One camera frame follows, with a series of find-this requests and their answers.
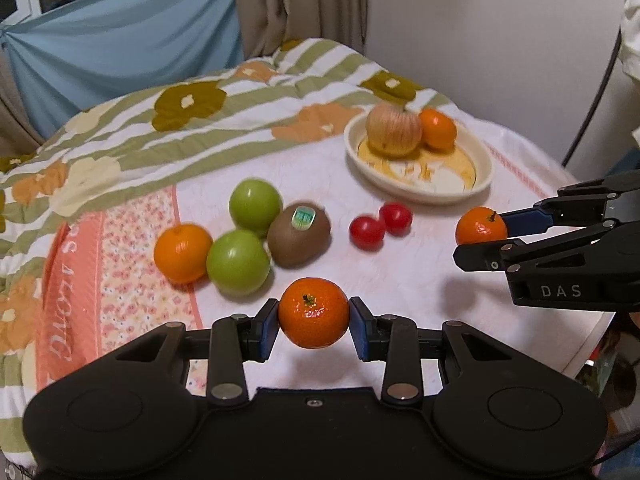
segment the white tablecloth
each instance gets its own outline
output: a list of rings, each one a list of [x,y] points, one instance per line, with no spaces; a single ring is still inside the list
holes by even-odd
[[[612,314],[514,306],[501,272],[465,273],[453,263],[454,229],[460,215],[476,205],[507,211],[531,206],[558,187],[574,182],[559,165],[514,132],[456,115],[485,140],[494,154],[495,176],[482,196],[453,206],[412,206],[411,234],[385,238],[377,253],[349,242],[348,226],[359,214],[376,214],[389,200],[346,160],[342,138],[306,144],[225,168],[177,186],[180,220],[206,227],[214,237],[233,228],[227,210],[233,188],[247,177],[264,178],[281,192],[285,204],[313,200],[326,208],[333,241],[320,259],[297,270],[273,268],[266,286],[254,296],[233,301],[210,283],[196,292],[204,326],[235,312],[254,315],[267,298],[279,298],[287,285],[304,276],[320,276],[361,297],[375,315],[411,317],[419,327],[440,328],[459,319],[556,370],[573,376],[604,333]],[[557,234],[552,228],[548,234]],[[379,392],[384,363],[357,359],[350,334],[333,346],[309,351],[280,333],[270,360],[244,366],[248,386],[330,388],[373,386]],[[434,361],[422,362],[426,394],[435,394],[440,378]]]

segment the red tomato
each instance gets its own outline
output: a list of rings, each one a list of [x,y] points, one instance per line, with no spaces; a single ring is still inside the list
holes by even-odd
[[[377,251],[382,247],[385,225],[373,216],[358,216],[349,225],[351,242],[364,251]]]
[[[387,202],[380,208],[380,220],[390,235],[404,236],[411,229],[414,214],[399,202]]]

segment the green apple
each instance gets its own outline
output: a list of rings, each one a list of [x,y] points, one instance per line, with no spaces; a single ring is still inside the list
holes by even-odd
[[[282,197],[278,190],[259,178],[243,180],[229,199],[229,213],[236,226],[263,238],[281,211]]]
[[[271,270],[260,238],[236,229],[218,238],[207,254],[207,273],[220,292],[246,296],[258,290]]]

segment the beige curtain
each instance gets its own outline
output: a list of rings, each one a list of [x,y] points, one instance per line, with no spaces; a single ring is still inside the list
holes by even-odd
[[[236,0],[246,57],[272,54],[284,41],[329,38],[362,52],[367,0]]]
[[[24,111],[9,60],[0,47],[0,156],[32,153],[43,143]]]

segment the mandarin orange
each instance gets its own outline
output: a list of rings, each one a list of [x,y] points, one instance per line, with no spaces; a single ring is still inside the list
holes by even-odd
[[[191,283],[207,273],[207,253],[213,240],[196,224],[178,224],[164,231],[154,247],[156,267],[177,285]]]
[[[505,240],[507,225],[497,212],[488,207],[475,207],[462,215],[456,225],[456,243],[477,244]]]
[[[278,306],[280,327],[302,348],[334,344],[349,326],[349,305],[335,283],[322,278],[301,278],[284,291]]]
[[[449,116],[433,108],[425,108],[418,117],[422,123],[422,142],[438,152],[449,153],[455,149],[458,128]]]

